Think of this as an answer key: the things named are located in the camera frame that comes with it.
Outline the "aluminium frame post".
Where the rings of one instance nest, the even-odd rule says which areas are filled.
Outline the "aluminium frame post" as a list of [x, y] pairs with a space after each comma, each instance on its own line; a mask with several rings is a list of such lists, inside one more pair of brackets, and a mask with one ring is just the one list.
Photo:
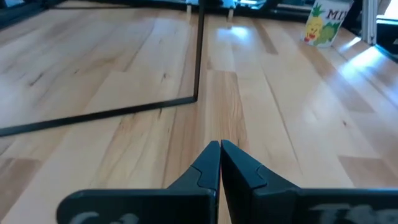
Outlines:
[[369, 45], [376, 45], [378, 0], [363, 0], [361, 37]]

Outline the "white fruit-print carton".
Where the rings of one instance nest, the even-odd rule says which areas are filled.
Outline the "white fruit-print carton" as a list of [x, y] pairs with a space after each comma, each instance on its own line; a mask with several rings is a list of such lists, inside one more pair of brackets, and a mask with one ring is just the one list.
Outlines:
[[315, 0], [302, 41], [314, 47], [330, 47], [353, 3], [353, 0]]

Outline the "wooden shelf with black frame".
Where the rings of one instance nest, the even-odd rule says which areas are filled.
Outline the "wooden shelf with black frame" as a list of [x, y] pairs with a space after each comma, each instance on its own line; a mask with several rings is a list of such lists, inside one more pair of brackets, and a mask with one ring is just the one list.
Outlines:
[[173, 106], [182, 106], [197, 102], [199, 94], [199, 86], [200, 86], [201, 56], [202, 56], [202, 47], [203, 47], [203, 32], [205, 26], [205, 6], [206, 6], [205, 0], [198, 0], [197, 49], [195, 53], [195, 76], [194, 76], [194, 86], [193, 86], [192, 96], [184, 98], [176, 98], [167, 101], [159, 101], [155, 103], [148, 103], [144, 105], [124, 107], [115, 110], [107, 110], [107, 111], [100, 111], [100, 112], [83, 114], [78, 116], [70, 116], [66, 118], [51, 119], [48, 121], [41, 121], [38, 123], [30, 123], [18, 126], [11, 126], [7, 128], [0, 128], [0, 137], [29, 133], [32, 131], [39, 131], [49, 128], [57, 128], [69, 124], [83, 123], [87, 121], [111, 118], [115, 116], [139, 113], [143, 111], [170, 108]]

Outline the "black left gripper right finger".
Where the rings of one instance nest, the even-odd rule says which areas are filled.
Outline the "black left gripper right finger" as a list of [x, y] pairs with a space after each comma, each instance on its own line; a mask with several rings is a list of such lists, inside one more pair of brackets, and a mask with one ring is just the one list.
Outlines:
[[305, 189], [228, 140], [221, 175], [232, 224], [398, 224], [398, 190]]

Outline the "black table edge rail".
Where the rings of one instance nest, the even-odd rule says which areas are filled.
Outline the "black table edge rail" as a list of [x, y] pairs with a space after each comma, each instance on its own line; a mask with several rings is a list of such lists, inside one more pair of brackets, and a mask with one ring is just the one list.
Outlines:
[[282, 4], [281, 0], [259, 0], [250, 6], [248, 0], [0, 0], [0, 29], [20, 22], [49, 9], [127, 9], [153, 7], [198, 11], [204, 7], [206, 14], [271, 18], [305, 22], [310, 6]]

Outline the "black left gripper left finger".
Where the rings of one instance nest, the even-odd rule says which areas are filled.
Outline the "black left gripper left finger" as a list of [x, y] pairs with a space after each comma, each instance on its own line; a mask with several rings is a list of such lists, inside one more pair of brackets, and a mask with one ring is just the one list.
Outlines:
[[211, 141], [166, 189], [85, 189], [58, 205], [58, 224], [216, 224], [221, 148]]

